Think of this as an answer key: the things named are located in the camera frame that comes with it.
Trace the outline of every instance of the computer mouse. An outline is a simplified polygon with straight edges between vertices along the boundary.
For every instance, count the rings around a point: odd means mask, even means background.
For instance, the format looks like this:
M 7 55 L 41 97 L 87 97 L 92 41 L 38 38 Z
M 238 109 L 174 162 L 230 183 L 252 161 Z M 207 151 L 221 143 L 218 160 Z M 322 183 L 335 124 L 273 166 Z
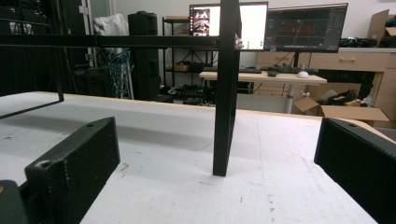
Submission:
M 301 77 L 301 78 L 308 78 L 309 74 L 305 71 L 301 71 L 297 74 L 297 77 Z
M 277 71 L 275 70 L 269 70 L 267 71 L 268 77 L 276 77 Z

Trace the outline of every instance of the monitor screen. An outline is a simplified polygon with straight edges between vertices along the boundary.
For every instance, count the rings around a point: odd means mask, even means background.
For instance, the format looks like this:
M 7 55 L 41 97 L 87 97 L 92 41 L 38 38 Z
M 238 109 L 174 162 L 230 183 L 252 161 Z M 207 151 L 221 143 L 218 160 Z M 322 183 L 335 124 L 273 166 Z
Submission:
M 338 52 L 347 4 L 269 8 L 264 49 Z
M 240 3 L 241 39 L 247 50 L 263 50 L 268 2 Z M 219 35 L 220 4 L 190 5 L 190 35 Z

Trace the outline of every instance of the desk drawer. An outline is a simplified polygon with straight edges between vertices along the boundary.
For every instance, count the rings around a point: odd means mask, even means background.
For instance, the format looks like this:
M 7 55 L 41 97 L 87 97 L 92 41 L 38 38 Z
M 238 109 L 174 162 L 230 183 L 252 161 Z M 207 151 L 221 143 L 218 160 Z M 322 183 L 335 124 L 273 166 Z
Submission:
M 294 96 L 298 97 L 300 91 L 305 91 L 305 86 L 295 85 L 294 86 Z M 255 82 L 253 88 L 253 94 L 255 95 L 284 95 L 286 96 L 289 92 L 289 84 L 281 83 L 260 83 Z
M 388 53 L 312 53 L 309 66 L 319 69 L 383 72 L 388 62 Z
M 257 53 L 257 66 L 261 67 L 263 65 L 265 66 L 271 66 L 276 63 L 282 64 L 291 64 L 292 65 L 292 59 L 293 59 L 294 53 L 290 53 L 288 55 L 288 52 L 259 52 Z M 304 63 L 304 64 L 309 64 L 309 60 L 311 58 L 311 53 L 301 53 L 300 58 L 299 58 L 299 64 Z

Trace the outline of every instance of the keyboard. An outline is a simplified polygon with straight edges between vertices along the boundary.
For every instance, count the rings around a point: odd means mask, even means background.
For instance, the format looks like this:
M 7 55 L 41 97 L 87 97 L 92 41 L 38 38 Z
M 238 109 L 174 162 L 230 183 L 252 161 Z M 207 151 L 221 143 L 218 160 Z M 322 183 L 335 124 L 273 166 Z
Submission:
M 218 68 L 215 67 L 205 67 L 204 72 L 218 72 Z M 253 74 L 261 74 L 262 70 L 258 68 L 239 68 L 239 73 L 253 73 Z

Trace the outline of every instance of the desk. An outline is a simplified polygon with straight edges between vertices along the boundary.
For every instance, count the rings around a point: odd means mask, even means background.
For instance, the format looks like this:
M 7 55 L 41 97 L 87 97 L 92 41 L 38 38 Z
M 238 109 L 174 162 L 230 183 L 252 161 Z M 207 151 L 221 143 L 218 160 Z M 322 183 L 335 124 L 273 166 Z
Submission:
M 0 98 L 1 112 L 51 94 Z M 212 175 L 215 109 L 88 96 L 0 120 L 0 179 L 114 116 L 120 165 L 82 223 L 375 223 L 314 164 L 320 119 L 236 111 L 226 177 Z
M 202 72 L 200 78 L 205 80 L 216 80 L 218 74 L 215 72 Z M 295 74 L 277 74 L 276 77 L 268 77 L 266 72 L 261 74 L 240 73 L 238 81 L 246 82 L 268 82 L 268 83 L 285 83 L 289 84 L 288 98 L 285 103 L 285 113 L 289 114 L 293 103 L 294 85 L 310 85 L 317 86 L 320 83 L 326 83 L 327 80 L 317 76 L 309 76 L 309 78 L 299 78 Z

